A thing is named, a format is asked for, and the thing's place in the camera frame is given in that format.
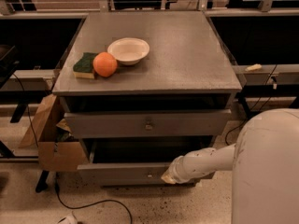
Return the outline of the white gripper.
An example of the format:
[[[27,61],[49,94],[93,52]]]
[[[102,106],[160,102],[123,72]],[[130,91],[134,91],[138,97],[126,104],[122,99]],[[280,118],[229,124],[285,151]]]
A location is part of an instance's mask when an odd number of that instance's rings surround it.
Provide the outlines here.
[[[171,162],[168,171],[164,172],[161,176],[163,182],[174,185],[187,183],[191,180],[190,176],[184,169],[183,160],[184,157],[179,156]]]

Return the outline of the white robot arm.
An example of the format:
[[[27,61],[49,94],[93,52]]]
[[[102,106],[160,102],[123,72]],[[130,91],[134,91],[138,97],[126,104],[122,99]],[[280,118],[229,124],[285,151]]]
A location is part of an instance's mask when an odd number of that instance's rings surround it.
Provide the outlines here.
[[[162,180],[183,184],[216,171],[232,173],[232,224],[299,224],[299,110],[256,115],[234,144],[179,156]]]

